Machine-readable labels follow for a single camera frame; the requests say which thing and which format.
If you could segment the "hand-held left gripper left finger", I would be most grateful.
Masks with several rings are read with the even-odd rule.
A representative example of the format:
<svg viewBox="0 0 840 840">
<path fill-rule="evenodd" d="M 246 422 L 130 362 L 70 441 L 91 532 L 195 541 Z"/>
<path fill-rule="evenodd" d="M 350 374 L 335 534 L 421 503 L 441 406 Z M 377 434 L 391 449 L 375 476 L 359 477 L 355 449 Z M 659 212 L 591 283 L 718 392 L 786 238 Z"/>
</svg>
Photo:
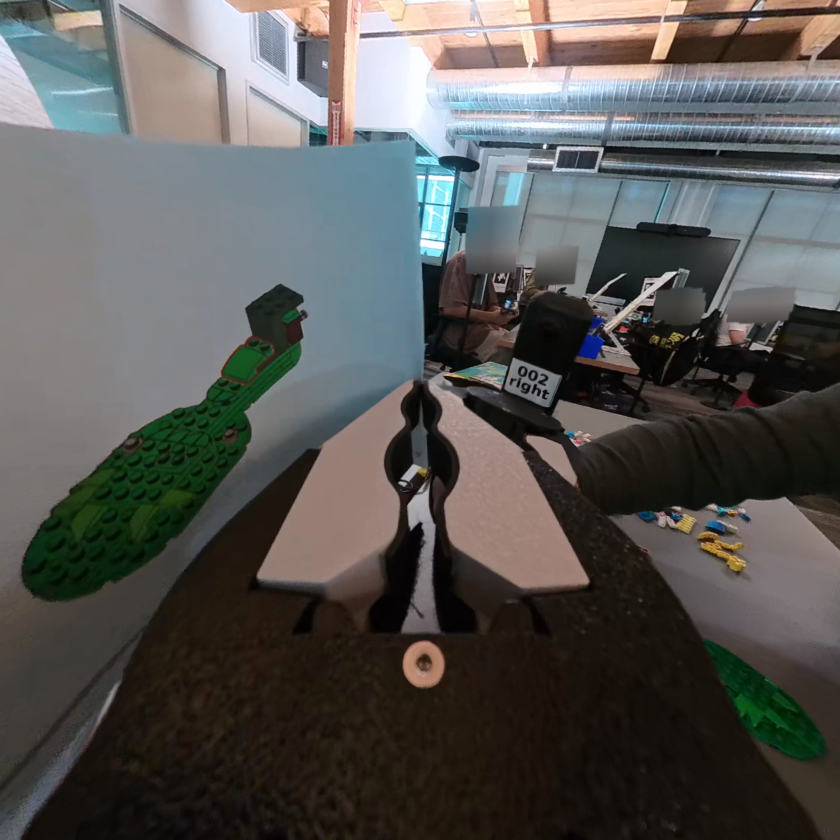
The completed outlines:
<svg viewBox="0 0 840 840">
<path fill-rule="evenodd" d="M 422 386 L 407 381 L 320 448 L 256 581 L 342 604 L 360 629 L 397 632 L 411 600 L 407 502 Z"/>
</svg>

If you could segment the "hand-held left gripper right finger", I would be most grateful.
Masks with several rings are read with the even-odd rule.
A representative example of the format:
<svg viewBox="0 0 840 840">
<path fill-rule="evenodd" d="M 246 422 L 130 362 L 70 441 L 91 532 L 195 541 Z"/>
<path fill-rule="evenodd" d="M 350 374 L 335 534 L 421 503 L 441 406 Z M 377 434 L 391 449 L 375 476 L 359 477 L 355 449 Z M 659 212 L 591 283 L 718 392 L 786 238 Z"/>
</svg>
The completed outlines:
<svg viewBox="0 0 840 840">
<path fill-rule="evenodd" d="M 587 589 L 590 577 L 522 448 L 453 390 L 424 384 L 422 405 L 440 630 L 481 632 L 509 602 Z"/>
</svg>

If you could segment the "pale blue instruction booklet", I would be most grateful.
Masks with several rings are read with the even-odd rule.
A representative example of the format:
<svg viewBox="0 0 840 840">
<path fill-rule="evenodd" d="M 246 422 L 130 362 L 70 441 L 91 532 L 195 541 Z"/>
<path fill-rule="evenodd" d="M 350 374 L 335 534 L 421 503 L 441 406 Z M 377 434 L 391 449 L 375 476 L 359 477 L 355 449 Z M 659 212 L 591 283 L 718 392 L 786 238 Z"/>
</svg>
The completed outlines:
<svg viewBox="0 0 840 840">
<path fill-rule="evenodd" d="M 2 126 L 2 781 L 179 574 L 306 449 L 423 370 L 414 144 L 275 149 Z M 302 354 L 184 533 L 66 604 L 21 563 L 51 508 L 132 432 L 198 404 L 247 305 L 302 294 Z"/>
</svg>

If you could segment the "green brick model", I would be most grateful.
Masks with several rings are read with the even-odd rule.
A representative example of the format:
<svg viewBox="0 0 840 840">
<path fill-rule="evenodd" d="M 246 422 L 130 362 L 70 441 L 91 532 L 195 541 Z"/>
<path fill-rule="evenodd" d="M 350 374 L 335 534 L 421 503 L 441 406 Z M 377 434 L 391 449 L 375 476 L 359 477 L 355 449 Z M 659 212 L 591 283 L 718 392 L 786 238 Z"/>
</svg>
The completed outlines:
<svg viewBox="0 0 840 840">
<path fill-rule="evenodd" d="M 775 682 L 727 648 L 703 642 L 744 727 L 757 740 L 795 760 L 817 760 L 826 741 L 813 720 Z"/>
</svg>

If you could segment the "person's right forearm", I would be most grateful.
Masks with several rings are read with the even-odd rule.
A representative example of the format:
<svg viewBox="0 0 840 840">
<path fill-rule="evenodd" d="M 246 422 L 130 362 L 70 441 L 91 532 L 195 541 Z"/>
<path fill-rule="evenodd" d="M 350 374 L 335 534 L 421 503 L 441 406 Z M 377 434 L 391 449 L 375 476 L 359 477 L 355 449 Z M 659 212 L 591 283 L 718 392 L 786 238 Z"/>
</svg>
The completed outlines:
<svg viewBox="0 0 840 840">
<path fill-rule="evenodd" d="M 640 423 L 572 448 L 607 515 L 839 492 L 839 385 L 762 408 Z"/>
</svg>

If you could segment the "grey desk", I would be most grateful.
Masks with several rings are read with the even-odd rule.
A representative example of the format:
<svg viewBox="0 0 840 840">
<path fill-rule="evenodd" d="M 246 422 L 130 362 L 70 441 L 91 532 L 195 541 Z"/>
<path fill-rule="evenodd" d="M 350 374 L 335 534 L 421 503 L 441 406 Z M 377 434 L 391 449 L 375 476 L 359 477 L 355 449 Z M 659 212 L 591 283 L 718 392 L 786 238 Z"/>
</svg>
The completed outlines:
<svg viewBox="0 0 840 840">
<path fill-rule="evenodd" d="M 789 501 L 759 501 L 749 568 L 612 520 L 536 455 L 591 578 L 535 606 L 548 635 L 490 632 L 467 663 L 427 838 L 838 838 L 838 549 Z M 712 673 L 709 638 L 822 726 L 798 761 L 758 742 Z"/>
</svg>

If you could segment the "colourful booklet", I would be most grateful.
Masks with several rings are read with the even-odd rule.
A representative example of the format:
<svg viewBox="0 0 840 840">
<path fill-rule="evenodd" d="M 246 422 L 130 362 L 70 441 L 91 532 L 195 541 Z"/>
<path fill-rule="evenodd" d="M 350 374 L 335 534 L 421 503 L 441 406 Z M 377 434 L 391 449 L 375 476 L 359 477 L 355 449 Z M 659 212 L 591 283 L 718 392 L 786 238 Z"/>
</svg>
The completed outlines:
<svg viewBox="0 0 840 840">
<path fill-rule="evenodd" d="M 497 362 L 473 365 L 461 371 L 443 374 L 444 380 L 454 387 L 483 387 L 493 392 L 501 392 L 508 375 L 508 366 Z"/>
</svg>

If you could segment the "black yellow jacket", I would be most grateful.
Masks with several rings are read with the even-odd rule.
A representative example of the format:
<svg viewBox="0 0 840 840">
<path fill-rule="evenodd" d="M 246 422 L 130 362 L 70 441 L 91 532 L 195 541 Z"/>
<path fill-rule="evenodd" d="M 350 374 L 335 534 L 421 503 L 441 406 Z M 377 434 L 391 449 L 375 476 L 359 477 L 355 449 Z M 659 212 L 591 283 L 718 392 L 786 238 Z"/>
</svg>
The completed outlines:
<svg viewBox="0 0 840 840">
<path fill-rule="evenodd" d="M 628 351 L 643 382 L 671 386 L 695 366 L 700 339 L 698 324 L 641 323 L 629 332 Z"/>
</svg>

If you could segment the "pile of colourful bricks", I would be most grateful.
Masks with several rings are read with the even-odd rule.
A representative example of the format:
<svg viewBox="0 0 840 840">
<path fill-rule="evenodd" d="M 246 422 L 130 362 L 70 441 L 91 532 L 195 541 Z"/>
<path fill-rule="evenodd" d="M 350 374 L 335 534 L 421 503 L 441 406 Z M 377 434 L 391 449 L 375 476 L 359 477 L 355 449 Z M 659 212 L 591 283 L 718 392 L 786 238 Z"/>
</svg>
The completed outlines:
<svg viewBox="0 0 840 840">
<path fill-rule="evenodd" d="M 706 505 L 704 510 L 707 513 L 704 513 L 703 516 L 708 516 L 709 519 L 703 519 L 699 513 L 693 514 L 687 508 L 677 506 L 658 511 L 640 511 L 636 514 L 636 517 L 643 522 L 653 523 L 661 529 L 676 530 L 685 534 L 693 533 L 701 526 L 704 532 L 717 535 L 735 534 L 739 532 L 740 523 L 752 521 L 749 511 L 745 507 L 721 506 L 711 503 Z"/>
</svg>

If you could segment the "yellow bricks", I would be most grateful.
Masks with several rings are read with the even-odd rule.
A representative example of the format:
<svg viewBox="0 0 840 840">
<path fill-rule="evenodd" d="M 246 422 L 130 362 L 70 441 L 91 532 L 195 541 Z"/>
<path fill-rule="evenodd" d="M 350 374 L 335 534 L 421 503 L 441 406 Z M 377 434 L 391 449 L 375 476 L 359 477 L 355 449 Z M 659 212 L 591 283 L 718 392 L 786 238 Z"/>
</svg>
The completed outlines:
<svg viewBox="0 0 840 840">
<path fill-rule="evenodd" d="M 723 537 L 723 534 L 705 531 L 697 536 L 697 540 L 701 550 L 726 564 L 731 572 L 740 574 L 746 571 L 748 567 L 747 561 L 740 555 L 741 550 L 744 548 L 744 543 L 741 541 L 728 541 Z"/>
</svg>

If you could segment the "black office chair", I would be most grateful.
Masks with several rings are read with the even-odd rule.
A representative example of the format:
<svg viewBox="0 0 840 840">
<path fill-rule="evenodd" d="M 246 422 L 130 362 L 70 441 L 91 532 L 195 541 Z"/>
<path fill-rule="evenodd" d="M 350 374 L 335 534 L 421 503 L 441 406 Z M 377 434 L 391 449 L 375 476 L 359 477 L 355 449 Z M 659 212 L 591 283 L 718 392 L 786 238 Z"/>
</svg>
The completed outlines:
<svg viewBox="0 0 840 840">
<path fill-rule="evenodd" d="M 839 383 L 839 311 L 795 305 L 747 390 L 765 407 Z"/>
</svg>

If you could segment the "black wall screen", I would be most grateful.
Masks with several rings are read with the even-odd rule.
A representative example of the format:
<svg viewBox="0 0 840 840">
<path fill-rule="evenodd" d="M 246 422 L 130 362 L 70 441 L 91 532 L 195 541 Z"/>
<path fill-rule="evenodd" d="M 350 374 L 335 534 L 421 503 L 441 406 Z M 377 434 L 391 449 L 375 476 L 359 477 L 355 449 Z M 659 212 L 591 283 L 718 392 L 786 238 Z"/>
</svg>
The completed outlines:
<svg viewBox="0 0 840 840">
<path fill-rule="evenodd" d="M 609 226 L 605 228 L 586 292 L 596 292 L 624 273 L 624 278 L 610 286 L 606 295 L 630 301 L 642 290 L 644 279 L 685 268 L 689 271 L 687 286 L 702 289 L 706 309 L 710 309 L 740 244 L 737 238 L 672 235 Z"/>
</svg>

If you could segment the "black wall speaker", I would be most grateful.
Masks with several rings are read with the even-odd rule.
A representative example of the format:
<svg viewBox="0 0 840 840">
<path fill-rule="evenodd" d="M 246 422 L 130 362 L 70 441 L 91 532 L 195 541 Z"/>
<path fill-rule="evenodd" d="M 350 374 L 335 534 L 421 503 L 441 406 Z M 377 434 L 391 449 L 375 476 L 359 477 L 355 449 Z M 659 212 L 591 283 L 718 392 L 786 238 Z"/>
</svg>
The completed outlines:
<svg viewBox="0 0 840 840">
<path fill-rule="evenodd" d="M 328 40 L 303 39 L 297 42 L 297 80 L 316 96 L 329 96 Z"/>
</svg>

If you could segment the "wall vent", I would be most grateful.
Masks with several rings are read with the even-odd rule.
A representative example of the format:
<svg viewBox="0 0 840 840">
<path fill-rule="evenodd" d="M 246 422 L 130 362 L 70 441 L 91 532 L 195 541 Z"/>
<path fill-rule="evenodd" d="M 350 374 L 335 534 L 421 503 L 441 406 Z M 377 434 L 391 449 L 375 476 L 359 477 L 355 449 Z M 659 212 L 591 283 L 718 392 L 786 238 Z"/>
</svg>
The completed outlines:
<svg viewBox="0 0 840 840">
<path fill-rule="evenodd" d="M 253 61 L 288 84 L 290 58 L 287 21 L 274 12 L 252 13 L 251 45 Z"/>
</svg>

